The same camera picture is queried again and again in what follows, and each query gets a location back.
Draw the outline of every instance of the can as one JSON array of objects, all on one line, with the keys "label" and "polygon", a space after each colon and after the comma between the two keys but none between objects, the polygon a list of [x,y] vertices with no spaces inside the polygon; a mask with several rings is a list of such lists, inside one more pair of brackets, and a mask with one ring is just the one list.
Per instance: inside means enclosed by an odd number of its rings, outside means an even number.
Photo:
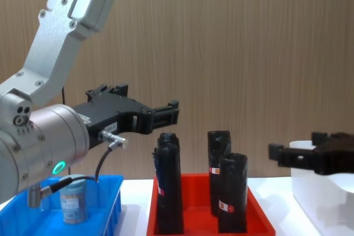
[{"label": "can", "polygon": [[[68,177],[77,178],[84,176],[82,174],[67,175],[60,179]],[[63,221],[67,224],[78,224],[84,222],[87,218],[87,209],[85,202],[86,180],[77,180],[64,187],[60,191],[60,204],[63,213]]]}]

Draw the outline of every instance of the white table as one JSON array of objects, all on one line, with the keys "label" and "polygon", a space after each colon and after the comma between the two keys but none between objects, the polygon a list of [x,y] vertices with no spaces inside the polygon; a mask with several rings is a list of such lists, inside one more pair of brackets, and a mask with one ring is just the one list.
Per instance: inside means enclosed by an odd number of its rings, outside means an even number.
[{"label": "white table", "polygon": [[[249,178],[248,185],[275,228],[277,236],[320,236],[294,199],[289,177]],[[123,182],[122,214],[116,235],[146,235],[152,187],[152,180]]]}]

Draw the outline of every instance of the blue plastic bin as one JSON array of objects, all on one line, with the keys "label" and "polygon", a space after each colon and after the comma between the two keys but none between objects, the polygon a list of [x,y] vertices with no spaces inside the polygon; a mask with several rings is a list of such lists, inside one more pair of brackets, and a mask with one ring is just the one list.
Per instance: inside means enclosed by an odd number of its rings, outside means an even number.
[{"label": "blue plastic bin", "polygon": [[[49,178],[42,187],[57,182]],[[59,193],[42,200],[40,208],[27,207],[27,191],[17,195],[0,211],[0,236],[113,236],[121,212],[120,188],[123,176],[103,175],[99,183],[87,180],[88,219],[80,224],[65,224]]]}]

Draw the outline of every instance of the cable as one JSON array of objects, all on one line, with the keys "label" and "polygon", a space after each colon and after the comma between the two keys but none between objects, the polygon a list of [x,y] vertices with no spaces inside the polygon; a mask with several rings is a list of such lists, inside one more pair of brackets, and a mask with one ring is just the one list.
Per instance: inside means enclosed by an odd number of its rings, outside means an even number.
[{"label": "cable", "polygon": [[[65,105],[65,91],[64,91],[64,87],[61,89],[61,99],[63,104]],[[71,169],[70,167],[67,168],[67,173],[70,175],[71,174]]]},{"label": "cable", "polygon": [[102,158],[100,159],[100,162],[98,163],[97,168],[96,168],[95,182],[98,182],[98,175],[100,174],[100,169],[102,167],[102,164],[111,151],[112,151],[112,149],[108,147],[108,149],[106,150],[106,152],[103,154]]},{"label": "cable", "polygon": [[51,193],[58,192],[60,189],[63,189],[65,186],[68,186],[69,184],[71,184],[72,182],[77,181],[77,180],[92,180],[92,181],[94,181],[95,178],[90,177],[90,176],[80,176],[80,177],[76,177],[76,178],[71,178],[71,177],[65,178],[59,182],[49,185]]}]

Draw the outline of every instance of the wooden wall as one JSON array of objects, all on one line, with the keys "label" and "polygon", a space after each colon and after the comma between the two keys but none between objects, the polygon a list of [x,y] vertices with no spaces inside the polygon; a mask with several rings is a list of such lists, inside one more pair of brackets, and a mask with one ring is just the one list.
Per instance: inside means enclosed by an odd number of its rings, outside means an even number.
[{"label": "wooden wall", "polygon": [[[23,62],[46,0],[0,1],[3,80]],[[105,29],[83,43],[67,104],[102,83],[128,83],[130,97],[153,107],[178,99],[180,119],[149,136],[127,134],[128,149],[112,153],[102,173],[152,177],[163,131],[180,138],[183,172],[205,172],[207,131],[228,129],[233,151],[249,157],[250,176],[284,176],[289,170],[268,160],[269,142],[352,132],[353,1],[116,0]],[[23,27],[14,33],[9,22]],[[105,148],[73,172],[93,174]]]}]

